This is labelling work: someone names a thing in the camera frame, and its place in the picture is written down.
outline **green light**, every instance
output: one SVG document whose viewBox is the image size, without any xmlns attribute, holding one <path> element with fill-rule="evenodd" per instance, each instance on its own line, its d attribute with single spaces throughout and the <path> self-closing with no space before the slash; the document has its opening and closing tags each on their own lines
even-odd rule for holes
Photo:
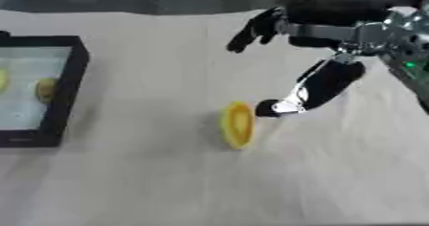
<svg viewBox="0 0 429 226">
<path fill-rule="evenodd" d="M 407 62 L 405 62 L 405 66 L 407 68 L 414 68 L 414 67 L 416 67 L 416 64 L 414 62 L 407 61 Z"/>
</svg>

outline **table surface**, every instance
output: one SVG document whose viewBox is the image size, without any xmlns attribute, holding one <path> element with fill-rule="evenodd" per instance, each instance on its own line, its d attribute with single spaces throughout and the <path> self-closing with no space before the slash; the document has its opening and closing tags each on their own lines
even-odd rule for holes
<svg viewBox="0 0 429 226">
<path fill-rule="evenodd" d="M 78 34 L 92 55 L 63 146 L 0 150 L 10 226 L 284 225 L 429 220 L 429 117 L 375 58 L 326 106 L 258 120 L 231 151 L 232 101 L 284 97 L 325 50 L 224 47 L 257 11 L 201 16 L 1 11 L 13 34 Z"/>
</svg>

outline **robotic hand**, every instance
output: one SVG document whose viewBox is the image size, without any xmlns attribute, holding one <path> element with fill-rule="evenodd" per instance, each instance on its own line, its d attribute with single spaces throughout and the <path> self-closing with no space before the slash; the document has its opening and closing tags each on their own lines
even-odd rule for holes
<svg viewBox="0 0 429 226">
<path fill-rule="evenodd" d="M 356 57 L 379 57 L 414 91 L 423 109 L 429 103 L 429 0 L 412 14 L 394 10 L 320 11 L 273 8 L 253 19 L 232 39 L 227 50 L 242 53 L 260 37 L 269 43 L 289 34 L 299 47 L 328 47 L 334 54 L 308 69 L 282 100 L 261 102 L 259 117 L 304 113 L 338 96 L 365 74 Z"/>
</svg>

